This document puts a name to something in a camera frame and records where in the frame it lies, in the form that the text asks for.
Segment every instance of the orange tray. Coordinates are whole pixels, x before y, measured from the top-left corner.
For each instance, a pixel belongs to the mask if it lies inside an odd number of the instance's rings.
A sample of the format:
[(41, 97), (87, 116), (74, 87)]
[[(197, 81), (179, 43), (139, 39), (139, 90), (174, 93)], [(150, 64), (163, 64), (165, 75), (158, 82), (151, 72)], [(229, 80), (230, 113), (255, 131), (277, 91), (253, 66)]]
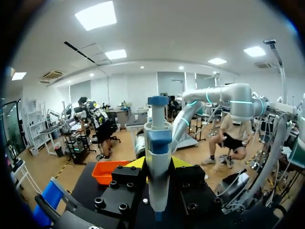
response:
[(125, 166), (129, 161), (101, 161), (96, 163), (92, 176), (101, 185), (109, 185), (112, 181), (111, 173), (117, 166)]

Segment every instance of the air conditioner vent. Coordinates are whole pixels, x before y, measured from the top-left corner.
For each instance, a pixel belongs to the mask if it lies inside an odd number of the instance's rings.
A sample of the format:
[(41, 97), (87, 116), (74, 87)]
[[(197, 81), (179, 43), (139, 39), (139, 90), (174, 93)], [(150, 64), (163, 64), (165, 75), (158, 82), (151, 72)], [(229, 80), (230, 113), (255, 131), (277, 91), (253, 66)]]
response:
[(48, 81), (48, 80), (40, 80), (39, 81), (41, 84), (49, 84), (50, 83), (50, 81)]
[(48, 73), (44, 74), (42, 76), (43, 79), (49, 79), (49, 80), (53, 80), (53, 79), (57, 79), (62, 77), (63, 72), (57, 71), (57, 70), (52, 70), (49, 71)]
[(271, 65), (266, 62), (256, 62), (254, 65), (261, 69), (271, 68)]

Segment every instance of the black shorts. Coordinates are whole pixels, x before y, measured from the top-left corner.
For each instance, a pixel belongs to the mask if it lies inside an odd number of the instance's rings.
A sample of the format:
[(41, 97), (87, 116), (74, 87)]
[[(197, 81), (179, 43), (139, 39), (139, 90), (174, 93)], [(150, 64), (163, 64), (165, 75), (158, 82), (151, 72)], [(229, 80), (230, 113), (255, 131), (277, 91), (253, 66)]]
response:
[(96, 137), (98, 139), (98, 143), (103, 143), (105, 140), (110, 139), (110, 136), (112, 134), (110, 121), (107, 120), (95, 131), (96, 131)]
[(234, 139), (232, 138), (231, 136), (229, 136), (227, 133), (224, 133), (224, 136), (227, 137), (225, 140), (224, 140), (224, 147), (227, 147), (229, 149), (232, 149), (234, 151), (234, 153), (237, 153), (235, 152), (235, 150), (239, 147), (244, 147), (243, 146), (243, 141), (241, 140), (237, 140), (237, 139)]

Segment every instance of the sneaker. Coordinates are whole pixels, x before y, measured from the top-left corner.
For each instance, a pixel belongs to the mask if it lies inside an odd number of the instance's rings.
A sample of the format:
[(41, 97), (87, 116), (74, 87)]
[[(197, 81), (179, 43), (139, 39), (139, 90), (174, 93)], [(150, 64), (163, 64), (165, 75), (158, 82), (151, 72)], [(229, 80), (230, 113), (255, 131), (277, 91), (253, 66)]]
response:
[(203, 165), (216, 164), (216, 160), (212, 160), (210, 157), (202, 162)]
[(101, 158), (99, 161), (111, 161), (111, 158), (109, 157), (109, 158)]
[(230, 169), (233, 168), (233, 161), (232, 161), (232, 160), (230, 161), (230, 160), (228, 159), (228, 157), (226, 157), (226, 158), (225, 158), (225, 161), (226, 161), (226, 163), (227, 163), (228, 168), (230, 168)]
[(102, 155), (102, 154), (98, 154), (98, 155), (95, 157), (95, 159), (96, 159), (97, 161), (111, 161), (111, 158), (104, 158), (104, 155)]

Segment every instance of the beige shirt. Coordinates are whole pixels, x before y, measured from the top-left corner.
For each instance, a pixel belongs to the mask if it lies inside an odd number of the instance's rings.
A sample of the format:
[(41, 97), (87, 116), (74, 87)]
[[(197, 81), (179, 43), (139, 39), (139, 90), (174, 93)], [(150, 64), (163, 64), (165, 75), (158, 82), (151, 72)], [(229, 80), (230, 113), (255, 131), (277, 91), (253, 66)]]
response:
[(220, 128), (232, 138), (241, 141), (243, 140), (245, 131), (247, 135), (252, 134), (252, 127), (250, 121), (244, 121), (241, 125), (233, 125), (233, 120), (229, 114), (224, 117)]

